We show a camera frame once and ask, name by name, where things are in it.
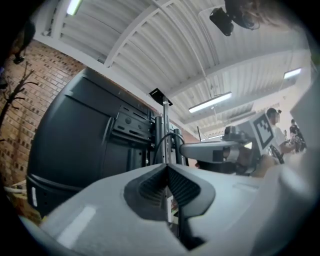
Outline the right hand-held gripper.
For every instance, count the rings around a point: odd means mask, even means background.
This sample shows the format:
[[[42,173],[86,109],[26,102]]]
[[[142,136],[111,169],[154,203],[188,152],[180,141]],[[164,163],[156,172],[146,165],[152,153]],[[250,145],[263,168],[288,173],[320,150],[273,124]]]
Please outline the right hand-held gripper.
[[[221,141],[185,143],[179,152],[186,158],[220,164],[231,162],[237,175],[257,175],[268,159],[283,164],[283,154],[276,148],[276,138],[266,114],[227,126]]]

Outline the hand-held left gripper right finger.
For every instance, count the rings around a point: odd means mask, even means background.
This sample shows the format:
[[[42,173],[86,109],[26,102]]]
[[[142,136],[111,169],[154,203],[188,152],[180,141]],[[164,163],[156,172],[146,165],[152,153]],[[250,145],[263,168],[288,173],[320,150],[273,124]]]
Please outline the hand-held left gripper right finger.
[[[180,207],[180,238],[169,252],[259,252],[253,212],[261,179],[167,166],[167,184]]]

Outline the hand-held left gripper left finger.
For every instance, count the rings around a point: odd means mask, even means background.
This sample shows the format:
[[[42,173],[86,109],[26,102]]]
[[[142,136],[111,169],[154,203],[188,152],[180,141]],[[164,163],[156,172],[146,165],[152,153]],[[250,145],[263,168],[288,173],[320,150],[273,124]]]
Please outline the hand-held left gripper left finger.
[[[125,201],[125,185],[152,169],[92,183],[53,210],[40,228],[59,245],[85,256],[185,255],[166,222],[139,217]]]

